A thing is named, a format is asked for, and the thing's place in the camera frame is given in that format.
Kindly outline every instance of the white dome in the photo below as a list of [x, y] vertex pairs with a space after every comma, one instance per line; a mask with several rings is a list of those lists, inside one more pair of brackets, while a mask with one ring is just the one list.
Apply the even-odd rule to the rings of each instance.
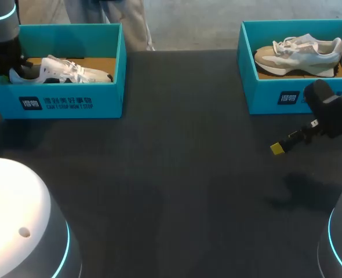
[[0, 277], [37, 246], [50, 208], [49, 191], [35, 172], [21, 163], [0, 159]]

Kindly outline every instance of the blue light ring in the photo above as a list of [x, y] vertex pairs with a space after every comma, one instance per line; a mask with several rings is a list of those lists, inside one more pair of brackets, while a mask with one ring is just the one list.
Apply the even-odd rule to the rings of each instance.
[[14, 8], [12, 9], [11, 12], [9, 12], [8, 14], [4, 15], [4, 16], [0, 16], [0, 20], [4, 20], [9, 18], [10, 16], [13, 15], [13, 13], [16, 11], [16, 4], [14, 5]]
[[336, 257], [336, 259], [339, 261], [339, 264], [342, 266], [342, 260], [340, 259], [339, 255], [337, 255], [336, 253], [336, 250], [334, 249], [334, 246], [333, 246], [333, 243], [332, 243], [332, 239], [331, 239], [331, 230], [330, 230], [330, 226], [331, 226], [331, 218], [332, 218], [332, 214], [333, 214], [333, 211], [329, 217], [329, 220], [328, 220], [328, 238], [329, 238], [329, 243], [331, 245], [331, 248], [332, 248], [332, 251], [333, 251], [333, 254], [334, 256]]
[[66, 225], [67, 225], [67, 247], [66, 247], [66, 252], [64, 253], [64, 256], [63, 256], [63, 259], [61, 260], [60, 262], [60, 265], [59, 267], [57, 268], [57, 270], [55, 271], [54, 275], [51, 277], [51, 278], [56, 278], [59, 274], [59, 272], [61, 271], [64, 263], [66, 262], [66, 259], [67, 259], [67, 255], [68, 255], [68, 251], [69, 251], [69, 244], [71, 242], [71, 235], [70, 235], [70, 232], [69, 232], [69, 227], [68, 227], [68, 223], [66, 222]]

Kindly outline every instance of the table surface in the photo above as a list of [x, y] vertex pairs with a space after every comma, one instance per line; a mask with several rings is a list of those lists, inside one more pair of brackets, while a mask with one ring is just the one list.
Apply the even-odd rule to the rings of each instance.
[[116, 120], [0, 121], [0, 157], [38, 173], [84, 276], [320, 277], [342, 136], [273, 156], [311, 115], [251, 116], [236, 51], [130, 55]]

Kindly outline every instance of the white sneaker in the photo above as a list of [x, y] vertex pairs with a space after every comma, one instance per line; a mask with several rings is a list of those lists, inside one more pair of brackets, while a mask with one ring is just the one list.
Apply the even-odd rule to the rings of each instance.
[[257, 50], [254, 60], [264, 70], [285, 75], [293, 70], [303, 70], [312, 75], [334, 77], [334, 67], [342, 57], [342, 40], [319, 41], [310, 34], [298, 38], [273, 41], [273, 46]]
[[113, 77], [98, 69], [84, 68], [67, 60], [61, 60], [49, 55], [43, 58], [41, 65], [23, 68], [25, 78], [11, 69], [10, 81], [13, 84], [43, 84], [43, 83], [110, 83]]

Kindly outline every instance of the shoe box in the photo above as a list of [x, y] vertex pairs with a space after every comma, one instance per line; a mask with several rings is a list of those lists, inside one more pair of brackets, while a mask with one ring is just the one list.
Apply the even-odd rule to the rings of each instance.
[[301, 71], [273, 76], [256, 67], [257, 49], [271, 46], [273, 41], [305, 34], [322, 41], [342, 39], [342, 19], [244, 21], [241, 24], [237, 60], [250, 114], [311, 113], [304, 100], [304, 89], [317, 79], [325, 80], [336, 94], [342, 94], [342, 59], [333, 78], [319, 78]]
[[19, 40], [29, 61], [49, 54], [111, 74], [113, 83], [13, 85], [0, 76], [4, 119], [120, 118], [126, 47], [120, 24], [22, 25]]

